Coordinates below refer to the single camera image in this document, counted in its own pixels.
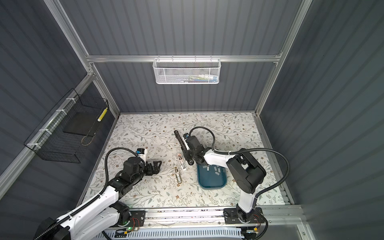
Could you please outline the black stapler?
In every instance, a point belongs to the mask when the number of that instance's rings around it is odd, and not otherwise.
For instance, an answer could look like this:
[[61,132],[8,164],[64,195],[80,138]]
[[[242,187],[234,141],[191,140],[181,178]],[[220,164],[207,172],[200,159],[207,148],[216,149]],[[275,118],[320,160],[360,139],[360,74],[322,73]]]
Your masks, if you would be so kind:
[[181,149],[182,149],[182,152],[183,152],[184,159],[187,161],[187,163],[190,166],[193,166],[195,162],[193,160],[191,150],[189,150],[189,151],[186,150],[185,145],[184,145],[183,140],[182,140],[182,137],[180,136],[180,134],[179,134],[179,132],[177,130],[174,131],[174,134],[175,134],[175,137],[177,138],[178,142],[181,145]]

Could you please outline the teal plastic tray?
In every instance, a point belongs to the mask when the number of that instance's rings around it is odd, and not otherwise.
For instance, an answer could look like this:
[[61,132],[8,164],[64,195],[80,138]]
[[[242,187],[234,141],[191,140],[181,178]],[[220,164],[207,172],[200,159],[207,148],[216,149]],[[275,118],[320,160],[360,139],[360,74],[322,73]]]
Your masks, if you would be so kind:
[[227,173],[224,167],[220,175],[211,174],[203,170],[203,165],[197,165],[197,176],[200,187],[204,190],[218,190],[227,184]]

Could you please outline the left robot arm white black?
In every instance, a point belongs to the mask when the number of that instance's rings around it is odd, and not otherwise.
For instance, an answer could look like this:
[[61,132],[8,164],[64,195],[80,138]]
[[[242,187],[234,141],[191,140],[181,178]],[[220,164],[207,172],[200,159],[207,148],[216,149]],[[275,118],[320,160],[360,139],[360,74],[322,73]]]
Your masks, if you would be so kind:
[[131,157],[93,198],[56,219],[47,218],[38,227],[35,240],[91,240],[109,227],[133,229],[140,221],[131,215],[121,198],[143,177],[157,175],[162,162],[145,163],[142,156]]

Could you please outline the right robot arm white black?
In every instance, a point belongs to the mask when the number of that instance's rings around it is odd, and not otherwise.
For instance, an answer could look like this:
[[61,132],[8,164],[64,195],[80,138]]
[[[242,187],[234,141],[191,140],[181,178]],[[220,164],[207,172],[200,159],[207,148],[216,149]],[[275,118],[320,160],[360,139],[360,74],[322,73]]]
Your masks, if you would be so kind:
[[248,223],[256,213],[257,194],[266,176],[266,170],[250,153],[217,154],[205,148],[195,136],[183,135],[192,159],[202,166],[219,166],[228,169],[241,189],[237,204],[237,216],[242,223]]

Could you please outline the staple strips in tray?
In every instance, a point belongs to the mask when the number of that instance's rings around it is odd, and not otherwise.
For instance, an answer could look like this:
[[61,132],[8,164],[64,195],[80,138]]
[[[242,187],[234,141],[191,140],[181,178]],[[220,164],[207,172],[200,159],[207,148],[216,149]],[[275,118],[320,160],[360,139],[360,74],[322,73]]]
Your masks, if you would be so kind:
[[202,168],[204,171],[211,174],[220,175],[222,173],[222,168],[220,166],[208,165],[208,166],[203,166]]

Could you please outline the floral patterned table mat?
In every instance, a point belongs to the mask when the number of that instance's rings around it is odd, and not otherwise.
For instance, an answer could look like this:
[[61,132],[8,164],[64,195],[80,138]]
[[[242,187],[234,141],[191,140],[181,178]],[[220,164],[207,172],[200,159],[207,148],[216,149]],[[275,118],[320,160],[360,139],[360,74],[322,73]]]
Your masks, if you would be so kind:
[[[84,200],[98,193],[105,176],[114,177],[138,148],[148,150],[149,161],[162,161],[159,174],[146,176],[123,197],[131,208],[230,207],[237,204],[240,189],[226,170],[227,184],[204,190],[198,183],[197,167],[182,170],[178,161],[181,145],[174,131],[192,132],[205,146],[224,152],[263,147],[252,113],[186,113],[121,115],[106,150],[87,188]],[[174,166],[182,178],[178,184]]]

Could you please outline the yellow marker pen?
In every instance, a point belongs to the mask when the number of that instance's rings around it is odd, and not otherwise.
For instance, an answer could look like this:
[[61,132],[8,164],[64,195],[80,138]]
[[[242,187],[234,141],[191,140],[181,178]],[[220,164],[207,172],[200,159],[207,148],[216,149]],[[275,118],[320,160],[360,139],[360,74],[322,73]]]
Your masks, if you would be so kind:
[[101,122],[101,121],[103,120],[103,118],[104,118],[104,116],[106,115],[107,112],[108,112],[108,107],[106,107],[106,108],[102,111],[102,113],[99,115],[97,121],[98,121],[98,122]]

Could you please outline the black foam pad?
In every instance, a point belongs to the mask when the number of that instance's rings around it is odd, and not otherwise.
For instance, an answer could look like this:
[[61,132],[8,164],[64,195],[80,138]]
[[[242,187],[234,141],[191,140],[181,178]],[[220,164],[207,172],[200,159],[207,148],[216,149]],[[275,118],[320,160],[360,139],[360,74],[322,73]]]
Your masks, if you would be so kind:
[[89,113],[76,113],[66,124],[63,132],[66,134],[93,137],[101,122],[97,121],[98,116]]

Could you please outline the pens in white basket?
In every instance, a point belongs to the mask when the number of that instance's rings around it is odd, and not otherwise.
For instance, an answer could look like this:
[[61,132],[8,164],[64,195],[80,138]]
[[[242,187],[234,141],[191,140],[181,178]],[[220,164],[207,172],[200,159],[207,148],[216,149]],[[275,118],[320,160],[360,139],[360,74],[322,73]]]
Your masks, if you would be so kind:
[[216,84],[219,82],[219,76],[210,74],[192,75],[181,78],[180,81],[182,83]]

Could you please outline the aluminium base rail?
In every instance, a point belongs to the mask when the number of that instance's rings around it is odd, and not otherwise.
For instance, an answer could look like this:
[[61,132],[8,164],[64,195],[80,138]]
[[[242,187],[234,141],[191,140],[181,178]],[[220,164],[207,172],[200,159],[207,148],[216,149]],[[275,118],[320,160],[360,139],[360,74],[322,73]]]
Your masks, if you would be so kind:
[[95,219],[80,226],[74,218],[61,223],[62,227],[70,230],[82,230],[91,224],[98,224],[96,234],[108,228],[128,228],[130,230],[155,227],[196,227],[196,226],[237,226],[262,225],[266,222],[275,225],[297,225],[305,221],[303,209],[298,205],[261,206],[250,213],[250,219],[242,222],[236,208],[203,207],[203,208],[166,208],[133,210],[129,219],[119,223],[119,213],[116,209],[107,209]]

